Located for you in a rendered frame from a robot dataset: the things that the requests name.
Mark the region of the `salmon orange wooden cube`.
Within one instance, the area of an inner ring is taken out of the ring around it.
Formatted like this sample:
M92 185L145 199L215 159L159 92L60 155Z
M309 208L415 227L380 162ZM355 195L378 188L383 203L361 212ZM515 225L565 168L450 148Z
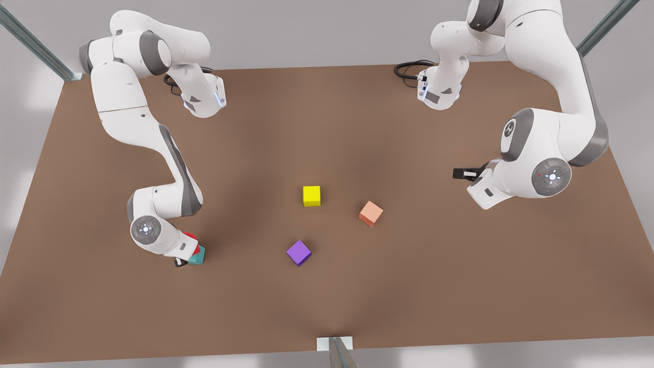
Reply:
M372 201L368 201L358 214L358 218L369 226L374 226L383 210Z

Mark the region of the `purple wooden cube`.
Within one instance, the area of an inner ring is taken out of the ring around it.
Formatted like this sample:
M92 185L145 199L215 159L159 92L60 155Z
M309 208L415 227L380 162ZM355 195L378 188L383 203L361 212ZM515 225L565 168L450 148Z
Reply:
M301 266L311 255L312 251L304 245L301 240L297 240L287 251L287 255L294 261L297 266Z

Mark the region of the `silver frame post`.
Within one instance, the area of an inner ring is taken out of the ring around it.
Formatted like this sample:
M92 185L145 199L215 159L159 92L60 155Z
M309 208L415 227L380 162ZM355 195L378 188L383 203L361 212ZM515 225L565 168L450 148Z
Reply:
M26 26L6 7L0 4L0 25L21 42L42 63L56 73L63 81L81 81L82 73L74 73L40 42Z
M577 45L581 57L585 57L639 2L640 0L619 0Z
M330 368L358 368L351 350L353 350L352 337L318 337L317 351L328 351Z

